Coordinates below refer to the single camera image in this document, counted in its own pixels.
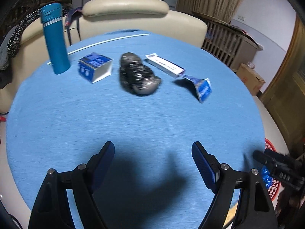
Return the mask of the right human hand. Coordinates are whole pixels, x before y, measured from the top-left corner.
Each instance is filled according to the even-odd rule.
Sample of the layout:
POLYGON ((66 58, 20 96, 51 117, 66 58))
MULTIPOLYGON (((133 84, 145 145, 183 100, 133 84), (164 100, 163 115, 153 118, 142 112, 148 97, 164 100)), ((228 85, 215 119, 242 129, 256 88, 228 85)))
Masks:
POLYGON ((278 228, 304 228, 304 192, 285 188, 275 207, 278 228))

